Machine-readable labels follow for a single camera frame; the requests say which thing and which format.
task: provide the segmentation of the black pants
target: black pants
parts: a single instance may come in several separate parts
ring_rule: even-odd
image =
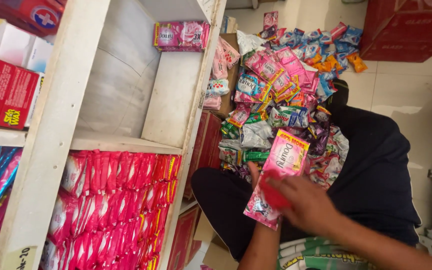
[[[349,140],[343,168],[327,190],[335,207],[352,220],[414,246],[421,220],[413,206],[407,168],[409,141],[389,117],[344,106],[332,121]],[[194,196],[213,229],[238,261],[256,221],[243,215],[251,184],[218,169],[201,168],[191,178]],[[280,242],[310,235],[283,220]]]

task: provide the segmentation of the price label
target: price label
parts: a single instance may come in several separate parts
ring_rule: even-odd
[[[32,270],[37,246],[27,246],[8,254],[4,270]]]

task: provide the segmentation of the green shirt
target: green shirt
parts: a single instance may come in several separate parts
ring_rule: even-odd
[[[308,237],[279,246],[277,270],[375,270],[368,260],[323,237]]]

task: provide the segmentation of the person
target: person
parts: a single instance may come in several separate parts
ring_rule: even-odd
[[[412,204],[409,141],[391,118],[348,106],[345,81],[333,84],[326,108],[349,151],[327,191],[307,176],[269,180],[291,203],[278,230],[243,214],[259,178],[252,162],[252,184],[227,171],[196,170],[196,200],[238,270],[432,269],[432,257],[415,248],[421,220]]]

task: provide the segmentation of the hand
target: hand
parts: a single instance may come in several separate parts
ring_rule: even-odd
[[[252,189],[254,190],[256,188],[256,185],[258,184],[259,180],[259,170],[256,166],[256,163],[249,161],[248,162],[249,172],[251,173],[251,185]]]
[[[329,236],[341,218],[326,191],[311,182],[307,176],[286,177],[282,181],[268,179],[291,204],[280,209],[294,226],[317,236]]]

